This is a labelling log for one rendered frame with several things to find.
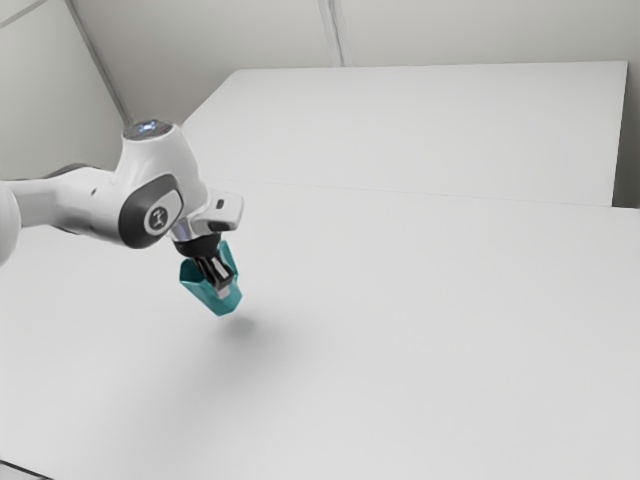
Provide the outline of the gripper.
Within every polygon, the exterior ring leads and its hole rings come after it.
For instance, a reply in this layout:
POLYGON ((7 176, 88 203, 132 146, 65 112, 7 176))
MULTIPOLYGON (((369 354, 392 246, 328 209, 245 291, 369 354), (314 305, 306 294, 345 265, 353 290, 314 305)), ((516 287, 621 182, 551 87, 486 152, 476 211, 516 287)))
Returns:
POLYGON ((219 234, 203 235, 189 241, 174 242, 183 257, 197 258, 197 266, 218 297, 226 297, 234 280, 234 272, 218 254, 219 234))

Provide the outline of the teal faceted mug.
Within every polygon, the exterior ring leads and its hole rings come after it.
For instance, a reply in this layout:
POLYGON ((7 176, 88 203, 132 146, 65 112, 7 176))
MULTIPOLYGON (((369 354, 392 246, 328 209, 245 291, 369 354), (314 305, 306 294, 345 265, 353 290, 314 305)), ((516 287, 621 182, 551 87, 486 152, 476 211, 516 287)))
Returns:
POLYGON ((222 265, 231 271, 231 281, 221 290, 214 288, 193 259, 186 259, 182 262, 179 281, 211 312, 217 316, 224 316, 237 308, 242 299, 242 293, 237 283, 238 268, 225 240, 221 240, 218 244, 217 254, 222 265))

